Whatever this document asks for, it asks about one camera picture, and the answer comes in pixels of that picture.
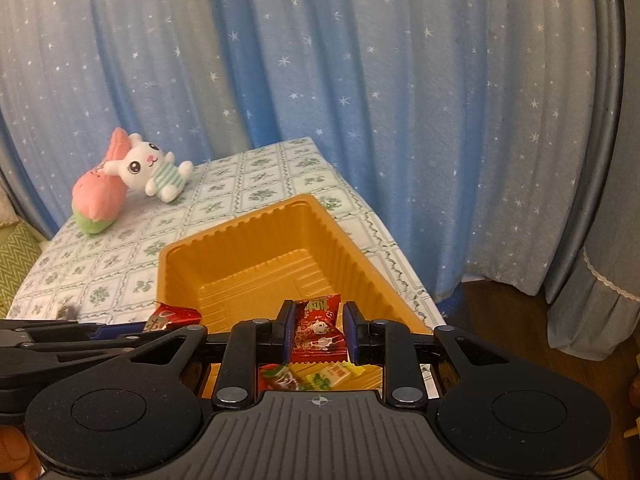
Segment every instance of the floral tablecloth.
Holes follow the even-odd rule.
[[[426,325],[444,323],[383,223],[309,138],[197,166],[171,204],[130,192],[118,220],[101,234],[85,235],[69,219],[24,280],[7,317],[52,319],[61,305],[74,303],[84,322],[146,320],[165,245],[301,193],[316,196]]]

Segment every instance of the plush toy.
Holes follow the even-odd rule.
[[[105,163],[123,158],[130,149],[129,136],[122,128],[116,128],[102,162],[76,182],[71,191],[71,209],[81,231],[97,234],[110,226],[118,216],[127,186],[119,176],[109,176],[101,170]]]
[[[163,202],[175,200],[191,176],[193,163],[185,160],[176,168],[172,152],[163,153],[138,134],[131,134],[129,139],[129,153],[122,160],[106,162],[104,173],[119,175],[130,189],[144,189],[147,195],[157,195]]]

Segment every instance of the red candy wrapper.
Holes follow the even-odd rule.
[[[335,321],[340,294],[296,302],[292,363],[346,361],[347,344]]]
[[[197,324],[201,319],[202,316],[194,308],[169,306],[160,303],[156,311],[149,316],[142,332],[165,330],[166,328],[180,328],[181,326]]]
[[[258,371],[258,391],[304,392],[308,385],[283,365],[264,365]]]

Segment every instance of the pink peach plush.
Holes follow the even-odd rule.
[[[116,128],[102,162],[87,171],[76,182],[71,192],[71,209],[80,230],[97,234],[110,226],[118,217],[127,194],[127,186],[119,176],[104,173],[105,162],[121,160],[131,149],[126,131]]]

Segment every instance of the lace trim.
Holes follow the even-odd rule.
[[[615,290],[620,296],[624,296],[628,300],[640,302],[639,296],[635,296],[631,292],[627,292],[626,290],[623,290],[620,287],[615,286],[607,278],[605,278],[602,274],[600,274],[596,269],[594,269],[593,266],[591,265],[591,262],[589,261],[589,257],[587,256],[587,249],[585,247],[582,248],[582,256],[584,257],[584,262],[587,264],[587,268],[591,271],[591,273],[594,275],[596,280],[608,286],[612,290]]]

